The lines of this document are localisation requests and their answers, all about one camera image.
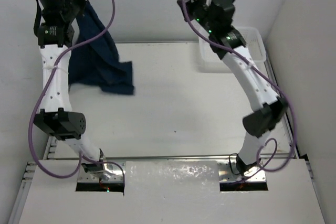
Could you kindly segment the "dark blue denim trousers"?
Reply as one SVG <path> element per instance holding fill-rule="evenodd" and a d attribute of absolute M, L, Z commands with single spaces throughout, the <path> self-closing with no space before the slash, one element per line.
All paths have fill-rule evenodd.
<path fill-rule="evenodd" d="M 71 51 L 68 82 L 70 86 L 79 83 L 99 87 L 106 93 L 135 93 L 133 64 L 120 61 L 117 46 L 109 32 Z"/>

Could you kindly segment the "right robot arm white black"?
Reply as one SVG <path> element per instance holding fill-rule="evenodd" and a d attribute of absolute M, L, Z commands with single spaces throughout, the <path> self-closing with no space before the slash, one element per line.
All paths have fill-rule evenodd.
<path fill-rule="evenodd" d="M 206 30 L 212 51 L 234 74 L 250 103 L 252 113 L 243 118 L 246 135 L 236 156 L 236 169 L 243 175 L 259 162 L 257 154 L 281 121 L 288 102 L 258 74 L 245 39 L 232 25 L 234 1 L 177 0 L 177 4 L 185 21 L 195 20 Z"/>

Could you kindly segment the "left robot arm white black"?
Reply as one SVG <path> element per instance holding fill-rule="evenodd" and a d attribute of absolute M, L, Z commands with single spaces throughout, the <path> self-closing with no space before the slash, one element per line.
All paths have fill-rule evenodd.
<path fill-rule="evenodd" d="M 74 37 L 73 21 L 83 13 L 88 0 L 35 0 L 34 34 L 43 61 L 43 94 L 33 113 L 33 123 L 44 133 L 68 144 L 91 160 L 86 173 L 102 176 L 106 171 L 103 152 L 85 136 L 86 118 L 72 110 L 68 66 Z"/>

